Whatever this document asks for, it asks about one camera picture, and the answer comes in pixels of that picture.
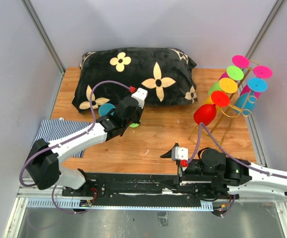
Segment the light green wine glass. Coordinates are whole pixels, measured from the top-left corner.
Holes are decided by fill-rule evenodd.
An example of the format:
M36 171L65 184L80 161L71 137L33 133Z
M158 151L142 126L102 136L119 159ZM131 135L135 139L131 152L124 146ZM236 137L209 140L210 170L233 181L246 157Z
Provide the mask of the light green wine glass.
M138 127L139 125L140 125L139 123L132 123L132 124L129 125L129 127L131 127L131 128L136 128L136 127Z

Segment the blue wine glass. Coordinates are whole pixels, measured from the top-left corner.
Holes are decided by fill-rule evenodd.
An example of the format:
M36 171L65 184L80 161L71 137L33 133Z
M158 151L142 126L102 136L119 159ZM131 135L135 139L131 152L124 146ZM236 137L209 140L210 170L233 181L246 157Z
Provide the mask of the blue wine glass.
M107 114L113 115L115 112L115 106L110 103L105 103L101 105L98 109L98 113L100 116L105 116Z

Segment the teal glass green base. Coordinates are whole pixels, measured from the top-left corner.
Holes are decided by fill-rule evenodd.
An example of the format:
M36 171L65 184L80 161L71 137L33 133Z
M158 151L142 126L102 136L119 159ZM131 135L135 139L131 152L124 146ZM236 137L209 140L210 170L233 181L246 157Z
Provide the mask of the teal glass green base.
M243 109L241 114L244 116L248 116L255 108L256 102L257 98L255 96L253 96L252 94L249 96L249 93L245 93L239 96L239 98L234 103L234 106L239 109Z

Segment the magenta glass blue base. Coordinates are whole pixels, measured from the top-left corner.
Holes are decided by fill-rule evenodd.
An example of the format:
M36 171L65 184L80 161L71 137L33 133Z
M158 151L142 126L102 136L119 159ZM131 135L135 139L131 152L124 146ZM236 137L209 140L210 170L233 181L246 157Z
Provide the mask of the magenta glass blue base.
M254 77L249 79L248 83L242 89L240 96L246 93L255 96L259 99L261 93L265 92L268 89L268 85L265 80Z

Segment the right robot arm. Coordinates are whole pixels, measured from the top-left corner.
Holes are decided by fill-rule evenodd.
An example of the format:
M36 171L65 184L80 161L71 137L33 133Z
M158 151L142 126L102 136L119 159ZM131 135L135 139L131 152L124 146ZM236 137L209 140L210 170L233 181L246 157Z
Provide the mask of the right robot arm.
M188 149L176 143L161 158L177 165L177 187L188 187L199 200L238 199L246 195L287 200L287 172L260 167L246 160L231 159L206 147L188 161Z

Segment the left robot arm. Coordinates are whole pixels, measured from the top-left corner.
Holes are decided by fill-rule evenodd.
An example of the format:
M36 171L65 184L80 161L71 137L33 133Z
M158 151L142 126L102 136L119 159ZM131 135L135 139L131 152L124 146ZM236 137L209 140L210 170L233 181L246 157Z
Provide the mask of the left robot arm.
M62 163L88 147L122 136L131 123L140 122L144 101L142 96L127 96L114 113L98 118L89 127L52 143L37 141L22 171L29 172L35 186L40 190L61 185L72 188L80 196L88 195L91 184L86 181L84 172L64 168Z

